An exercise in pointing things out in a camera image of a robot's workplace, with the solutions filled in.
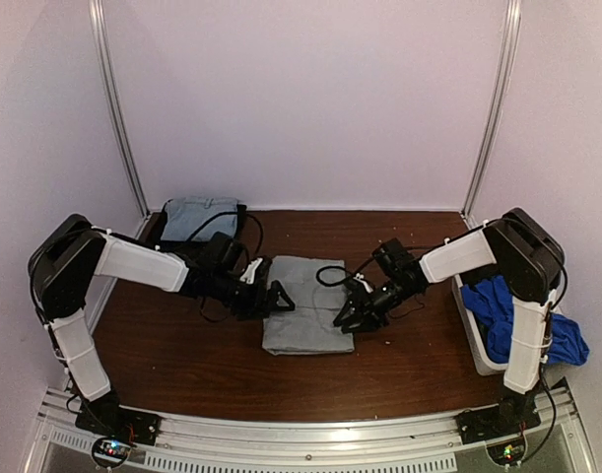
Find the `grey polo shirt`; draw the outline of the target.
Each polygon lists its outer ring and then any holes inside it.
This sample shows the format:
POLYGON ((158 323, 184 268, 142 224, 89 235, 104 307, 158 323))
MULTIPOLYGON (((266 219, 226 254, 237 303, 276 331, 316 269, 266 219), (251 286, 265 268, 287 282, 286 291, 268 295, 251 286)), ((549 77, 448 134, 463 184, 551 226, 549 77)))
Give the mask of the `grey polo shirt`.
POLYGON ((268 281, 281 282, 296 304, 291 312, 271 314, 263 321, 262 348, 274 355, 346 354, 355 350, 354 337, 333 325, 347 292, 331 284, 342 279, 342 260, 279 255, 273 259, 268 281), (319 269, 326 270, 318 283, 319 269))

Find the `blue garment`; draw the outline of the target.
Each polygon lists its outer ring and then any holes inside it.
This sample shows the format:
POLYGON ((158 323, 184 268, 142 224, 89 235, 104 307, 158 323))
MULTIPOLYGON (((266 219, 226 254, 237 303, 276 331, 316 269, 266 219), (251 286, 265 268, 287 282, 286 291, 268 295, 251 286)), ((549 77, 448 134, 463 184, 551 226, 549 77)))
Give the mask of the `blue garment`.
MULTIPOLYGON (((508 362, 513 323, 512 294, 503 277, 484 279, 460 288, 463 303, 484 328, 485 349, 492 362, 508 362)), ((578 324, 559 313, 552 314, 553 342, 548 364, 584 365, 590 355, 578 324)))

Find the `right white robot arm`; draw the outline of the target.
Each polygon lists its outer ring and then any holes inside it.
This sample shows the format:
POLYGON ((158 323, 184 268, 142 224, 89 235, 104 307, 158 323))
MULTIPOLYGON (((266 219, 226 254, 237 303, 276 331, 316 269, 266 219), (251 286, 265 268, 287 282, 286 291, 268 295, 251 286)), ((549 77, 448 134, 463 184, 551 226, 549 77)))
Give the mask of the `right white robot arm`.
POLYGON ((500 218, 441 243, 416 256, 399 239, 382 243, 370 257, 386 282, 373 288, 360 271, 343 280, 349 295, 334 319, 344 333, 384 327, 388 314, 431 285, 494 266, 504 280, 513 307, 506 390, 521 397, 537 386, 547 354, 547 328, 565 275, 562 247, 526 211, 516 207, 500 218))

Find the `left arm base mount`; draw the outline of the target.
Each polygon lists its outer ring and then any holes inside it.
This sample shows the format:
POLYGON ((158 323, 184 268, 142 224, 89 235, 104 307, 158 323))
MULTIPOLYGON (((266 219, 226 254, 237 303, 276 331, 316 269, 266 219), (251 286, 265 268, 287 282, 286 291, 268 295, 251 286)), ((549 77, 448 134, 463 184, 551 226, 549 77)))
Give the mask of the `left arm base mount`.
POLYGON ((117 404, 90 404, 81 408, 75 426, 103 437, 154 445, 161 420, 159 415, 123 408, 117 404))

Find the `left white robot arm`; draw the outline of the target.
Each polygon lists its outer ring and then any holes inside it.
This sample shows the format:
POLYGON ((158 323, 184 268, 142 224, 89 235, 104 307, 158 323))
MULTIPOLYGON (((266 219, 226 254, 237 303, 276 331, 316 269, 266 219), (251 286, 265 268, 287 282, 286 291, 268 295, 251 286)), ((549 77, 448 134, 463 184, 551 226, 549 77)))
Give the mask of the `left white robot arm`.
POLYGON ((34 309, 49 334, 56 359, 81 398, 93 403, 90 423, 107 438, 120 436, 127 418, 106 399, 113 387, 98 353, 89 295, 101 279, 127 281, 191 299, 216 301, 239 320, 264 319, 295 310, 282 283, 270 277, 273 263, 246 254, 239 240, 215 233, 203 243, 151 245, 93 225, 71 214, 30 257, 34 309))

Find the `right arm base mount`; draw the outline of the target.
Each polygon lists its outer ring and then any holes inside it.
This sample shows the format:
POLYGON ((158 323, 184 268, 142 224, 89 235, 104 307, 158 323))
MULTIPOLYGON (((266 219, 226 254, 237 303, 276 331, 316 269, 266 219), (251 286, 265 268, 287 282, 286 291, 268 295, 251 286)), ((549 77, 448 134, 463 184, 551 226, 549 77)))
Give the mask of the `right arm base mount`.
POLYGON ((511 401, 463 411, 455 422, 463 444, 518 435, 523 429, 541 425, 534 403, 517 407, 511 401))

